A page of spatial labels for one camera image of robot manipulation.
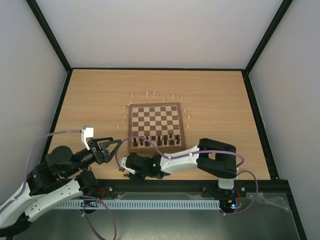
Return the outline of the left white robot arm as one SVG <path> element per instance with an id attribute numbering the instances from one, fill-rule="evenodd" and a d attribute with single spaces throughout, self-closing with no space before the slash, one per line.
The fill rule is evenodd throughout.
<path id="1" fill-rule="evenodd" d="M 90 165 L 108 163 L 121 146 L 120 139 L 91 139 L 76 153 L 65 145 L 56 147 L 31 170 L 22 193 L 0 208 L 0 235 L 11 237 L 25 231 L 32 222 L 57 205 L 82 195 L 93 195 L 98 181 Z"/>

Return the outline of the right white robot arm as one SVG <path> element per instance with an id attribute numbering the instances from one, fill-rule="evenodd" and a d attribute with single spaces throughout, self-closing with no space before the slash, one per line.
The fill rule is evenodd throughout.
<path id="1" fill-rule="evenodd" d="M 176 153 L 156 154 L 152 158 L 130 153 L 120 160 L 120 166 L 129 172 L 132 180 L 163 179 L 175 172 L 200 169 L 218 177 L 218 191 L 229 196 L 236 189 L 236 147 L 216 140 L 202 138 L 199 144 Z"/>

